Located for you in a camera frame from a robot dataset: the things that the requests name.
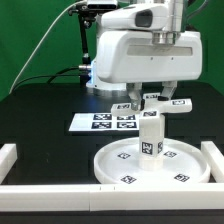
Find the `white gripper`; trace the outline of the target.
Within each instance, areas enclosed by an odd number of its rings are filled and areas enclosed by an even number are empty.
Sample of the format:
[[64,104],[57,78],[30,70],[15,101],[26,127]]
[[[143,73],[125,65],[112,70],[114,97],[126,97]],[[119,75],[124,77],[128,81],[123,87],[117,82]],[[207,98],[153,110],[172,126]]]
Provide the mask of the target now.
[[195,80],[201,71],[198,32],[182,33],[174,45],[153,44],[152,34],[142,31],[107,31],[98,42],[97,76],[107,83],[128,83],[134,111],[141,111],[144,105],[141,83],[163,82],[158,100],[168,101],[177,88],[176,81]]

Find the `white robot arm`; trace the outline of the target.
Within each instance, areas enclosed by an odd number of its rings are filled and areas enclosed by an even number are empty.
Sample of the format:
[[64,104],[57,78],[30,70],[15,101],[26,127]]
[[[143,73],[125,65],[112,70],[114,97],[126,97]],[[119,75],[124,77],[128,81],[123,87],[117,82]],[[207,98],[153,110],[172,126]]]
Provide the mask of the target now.
[[141,108],[141,85],[161,82],[170,98],[176,84],[202,71],[200,33],[188,31],[188,0],[137,0],[120,8],[117,0],[87,0],[100,15],[95,74],[105,83],[123,83],[131,109]]

